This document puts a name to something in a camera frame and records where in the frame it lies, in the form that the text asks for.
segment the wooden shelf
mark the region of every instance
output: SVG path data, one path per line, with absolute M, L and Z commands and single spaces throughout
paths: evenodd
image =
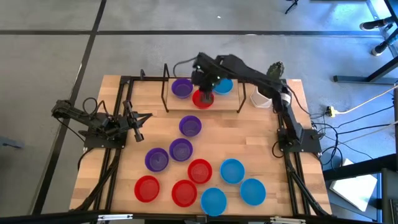
M 180 99 L 176 97 L 173 92 L 172 92 L 172 84 L 176 80 L 176 78 L 169 78 L 168 82 L 168 90 L 165 90 L 165 93 L 167 92 L 167 97 L 166 97 L 166 105 L 167 109 L 169 110 L 201 110 L 197 108 L 192 101 L 192 96 L 193 93 L 198 89 L 197 86 L 193 87 L 193 91 L 191 95 L 186 98 L 186 99 Z M 228 93 L 227 95 L 219 95 L 214 93 L 214 103 L 211 105 L 208 109 L 206 110 L 211 110 L 211 111 L 237 111 L 239 109 L 239 97 L 243 98 L 243 93 L 240 93 L 241 96 L 239 96 L 239 88 L 238 88 L 238 81 L 237 80 L 232 80 L 234 83 L 233 89 Z

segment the blue bowl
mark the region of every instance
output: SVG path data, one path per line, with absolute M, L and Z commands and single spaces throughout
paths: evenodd
M 213 90 L 217 94 L 227 95 L 232 90 L 233 87 L 234 83 L 232 82 L 232 80 L 223 78 Z
M 244 167 L 236 159 L 225 160 L 220 167 L 220 174 L 223 180 L 229 184 L 238 184 L 243 180 Z
M 257 179 L 247 179 L 241 185 L 241 197 L 249 205 L 260 205 L 266 199 L 266 188 Z
M 200 197 L 200 206 L 205 214 L 211 217 L 221 215 L 226 209 L 226 196 L 220 189 L 212 187 Z

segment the plastic bowl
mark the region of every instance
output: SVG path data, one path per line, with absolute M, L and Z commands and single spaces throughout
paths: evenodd
M 224 192 L 215 187 L 205 190 L 200 198 L 201 209 L 211 217 L 221 215 L 226 209 L 226 204 Z
M 167 167 L 169 155 L 162 148 L 151 149 L 145 156 L 145 165 L 152 172 L 160 172 Z
M 186 78 L 178 78 L 172 84 L 172 92 L 178 98 L 187 98 L 193 90 L 193 85 L 190 80 Z
M 211 93 L 211 96 L 210 96 L 210 98 L 211 98 L 210 103 L 203 102 L 202 99 L 203 99 L 204 95 L 205 94 L 202 91 L 197 90 L 193 93 L 193 96 L 192 96 L 193 104 L 201 110 L 205 110 L 205 109 L 209 108 L 214 103 L 214 94 L 213 93 Z
M 249 205 L 260 205 L 266 199 L 266 188 L 257 179 L 247 179 L 241 185 L 241 197 Z
M 188 166 L 189 179 L 196 184 L 204 184 L 208 182 L 213 173 L 213 169 L 209 162 L 204 159 L 195 159 Z
M 237 159 L 227 159 L 220 167 L 223 180 L 229 184 L 238 184 L 244 178 L 244 167 Z
M 196 116 L 188 115 L 180 121 L 180 131 L 183 135 L 193 137 L 199 134 L 201 130 L 201 122 Z
M 141 177 L 134 186 L 134 194 L 140 202 L 151 202 L 159 194 L 159 181 L 151 175 Z
M 169 152 L 171 158 L 173 158 L 175 161 L 182 162 L 191 157 L 193 146 L 190 141 L 184 138 L 179 138 L 171 143 Z
M 172 189 L 173 201 L 179 207 L 189 207 L 195 202 L 197 196 L 197 188 L 189 180 L 178 181 Z
M 223 78 L 220 83 L 215 86 L 213 91 L 219 95 L 227 95 L 232 88 L 234 87 L 234 83 L 232 80 L 229 80 L 227 78 Z

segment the purple bowl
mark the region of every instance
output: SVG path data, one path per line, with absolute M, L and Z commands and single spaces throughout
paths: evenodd
M 183 135 L 193 137 L 199 134 L 201 130 L 201 122 L 196 116 L 188 115 L 180 121 L 180 131 Z
M 169 155 L 162 148 L 151 149 L 145 156 L 145 165 L 152 172 L 160 172 L 167 167 Z
M 193 152 L 193 146 L 190 141 L 180 138 L 174 140 L 171 145 L 170 145 L 170 156 L 175 160 L 175 161 L 186 161 L 191 157 L 192 152 Z
M 178 98 L 187 98 L 193 90 L 193 85 L 190 80 L 186 78 L 178 78 L 172 84 L 172 92 Z

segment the concrete floor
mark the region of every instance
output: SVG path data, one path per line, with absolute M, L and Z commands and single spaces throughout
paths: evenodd
M 0 29 L 91 29 L 100 0 L 0 1 Z M 108 1 L 101 30 L 359 30 L 361 22 L 373 19 L 365 2 L 322 3 L 300 0 L 288 15 L 286 1 Z M 0 216 L 29 213 L 37 183 L 53 144 L 59 124 L 50 117 L 57 99 L 67 99 L 76 78 L 87 36 L 0 35 L 0 136 L 24 141 L 26 147 L 0 149 Z M 233 36 L 233 35 L 139 35 L 97 36 L 76 102 L 80 107 L 89 96 L 96 97 L 103 75 L 159 76 L 163 63 L 170 66 L 199 51 L 212 57 L 236 54 L 248 65 L 265 72 L 273 62 L 285 65 L 285 78 L 303 80 L 311 113 L 333 105 L 343 111 L 379 94 L 389 86 L 334 83 L 333 75 L 366 76 L 392 59 L 369 54 L 380 37 Z M 179 75 L 188 75 L 183 65 Z M 388 74 L 398 77 L 398 70 Z M 356 111 L 326 122 L 336 126 L 366 113 L 392 105 L 384 95 Z M 362 119 L 340 131 L 390 123 L 393 110 Z M 83 126 L 71 122 L 71 128 Z M 347 134 L 350 139 L 367 131 Z M 327 139 L 322 146 L 333 144 Z M 394 130 L 350 142 L 372 157 L 393 153 Z M 44 212 L 68 210 L 76 179 L 76 164 L 82 144 L 73 133 L 65 138 Z M 342 146 L 343 157 L 353 162 L 368 159 Z

